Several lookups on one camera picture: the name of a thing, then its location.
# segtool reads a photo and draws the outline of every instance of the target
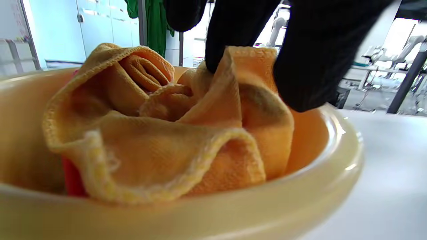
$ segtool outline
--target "metal frame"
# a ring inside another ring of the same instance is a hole
[[[27,62],[27,61],[32,62],[34,64],[35,69],[39,70],[39,69],[37,69],[37,64],[36,64],[37,63],[37,59],[36,58],[34,58],[33,56],[31,56],[31,58],[22,59],[19,56],[16,44],[17,43],[19,43],[19,44],[28,44],[30,46],[29,42],[4,40],[4,41],[2,41],[2,43],[7,44],[8,48],[9,48],[9,51],[10,51],[10,55],[12,57],[12,60],[4,61],[3,59],[1,59],[1,61],[0,61],[0,71],[6,72],[4,66],[7,65],[7,64],[13,64],[13,65],[15,65],[16,73],[17,74],[22,74],[22,73],[24,73],[24,69],[23,69],[22,63],[23,62]]]
[[[418,77],[420,71],[423,68],[424,63],[427,60],[427,39],[424,39],[424,42],[421,43],[420,51],[414,59],[411,67],[406,74],[406,77],[403,79],[402,84],[399,87],[396,96],[393,98],[392,103],[387,110],[387,113],[396,114],[399,111],[400,106],[405,100],[406,95],[411,89],[412,84],[414,83],[415,78]]]
[[[29,37],[28,45],[29,45],[29,50],[31,52],[31,55],[34,58],[34,60],[33,60],[34,66],[37,70],[41,70],[40,62],[38,60],[37,52],[35,50],[34,39],[32,37],[31,29],[30,29],[29,23],[28,23],[27,9],[25,9],[25,5],[24,5],[23,0],[19,0],[19,4],[21,6],[22,14],[23,14],[24,20],[25,20],[25,26],[27,27],[27,31],[28,31],[28,37]]]

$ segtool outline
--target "gloved hand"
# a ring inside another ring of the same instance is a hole
[[[225,46],[253,46],[281,0],[217,0],[206,40],[206,66],[215,72]],[[393,0],[294,0],[273,75],[283,101],[303,112],[322,106],[351,66],[362,40]],[[206,0],[164,0],[177,31],[197,25]]]

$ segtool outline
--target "bowl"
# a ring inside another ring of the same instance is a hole
[[[0,239],[296,239],[346,199],[363,165],[360,134],[331,106],[295,117],[287,175],[174,202],[120,207],[63,194],[41,118],[75,69],[0,82]],[[184,71],[177,67],[176,77]]]

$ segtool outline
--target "white table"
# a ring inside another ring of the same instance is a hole
[[[303,240],[427,240],[427,118],[342,110],[365,140],[343,206]]]

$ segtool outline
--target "orange towel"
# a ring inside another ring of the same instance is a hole
[[[229,47],[215,75],[179,80],[147,47],[101,44],[48,103],[48,147],[108,202],[170,201],[284,174],[293,118],[271,76],[274,50]]]

